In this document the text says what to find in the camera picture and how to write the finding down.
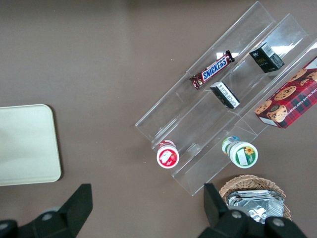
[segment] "red label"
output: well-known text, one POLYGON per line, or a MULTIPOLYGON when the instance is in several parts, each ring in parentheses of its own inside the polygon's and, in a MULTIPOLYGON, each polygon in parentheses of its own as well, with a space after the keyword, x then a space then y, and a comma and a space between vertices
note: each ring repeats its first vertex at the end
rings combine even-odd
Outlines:
POLYGON ((164 140, 162 141, 160 144, 158 144, 158 148, 163 147, 164 145, 171 145, 171 146, 175 146, 175 144, 173 142, 170 142, 168 140, 164 140))
POLYGON ((177 160, 177 154, 173 150, 166 149, 159 154, 159 162, 166 167, 172 167, 177 160))

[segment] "snickers bar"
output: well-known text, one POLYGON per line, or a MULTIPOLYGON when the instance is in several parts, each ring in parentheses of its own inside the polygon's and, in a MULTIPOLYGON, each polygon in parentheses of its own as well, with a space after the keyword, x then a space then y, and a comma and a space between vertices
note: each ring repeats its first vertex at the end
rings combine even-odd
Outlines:
POLYGON ((229 50, 226 51, 225 55, 218 59, 215 63, 207 67, 203 72, 196 74, 190 78, 194 87, 199 89, 204 83, 206 83, 211 77, 215 76, 225 67, 227 67, 230 62, 234 62, 234 58, 231 56, 229 50))

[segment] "cookie box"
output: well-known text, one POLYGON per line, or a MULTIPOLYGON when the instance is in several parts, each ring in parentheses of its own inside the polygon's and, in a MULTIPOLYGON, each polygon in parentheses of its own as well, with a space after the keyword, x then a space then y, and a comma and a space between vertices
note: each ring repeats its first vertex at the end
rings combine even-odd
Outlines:
POLYGON ((299 70, 256 110, 264 123, 287 128, 317 102, 317 57, 299 70))

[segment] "green label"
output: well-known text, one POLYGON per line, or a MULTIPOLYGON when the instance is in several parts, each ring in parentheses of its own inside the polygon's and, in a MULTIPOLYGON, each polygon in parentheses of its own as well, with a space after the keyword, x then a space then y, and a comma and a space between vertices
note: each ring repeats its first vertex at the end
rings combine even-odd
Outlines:
POLYGON ((239 149, 236 153, 235 159, 241 166, 251 165, 256 158, 256 152, 252 147, 246 146, 239 149))
POLYGON ((239 138, 236 137, 236 136, 231 136, 231 137, 226 138, 226 139, 223 141, 223 143, 222 143, 222 151, 223 151, 226 155, 228 155, 228 147, 229 147, 229 145, 230 145, 231 143, 233 143, 233 142, 238 141, 238 140, 239 140, 239 138))

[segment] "silver wrapper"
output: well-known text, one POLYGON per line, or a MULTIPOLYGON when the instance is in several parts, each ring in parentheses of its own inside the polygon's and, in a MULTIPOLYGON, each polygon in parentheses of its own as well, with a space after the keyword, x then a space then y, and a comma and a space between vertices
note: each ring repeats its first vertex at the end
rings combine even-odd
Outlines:
POLYGON ((243 207, 257 222, 267 217, 283 217, 284 198, 274 190, 236 191, 227 196, 228 206, 243 207))

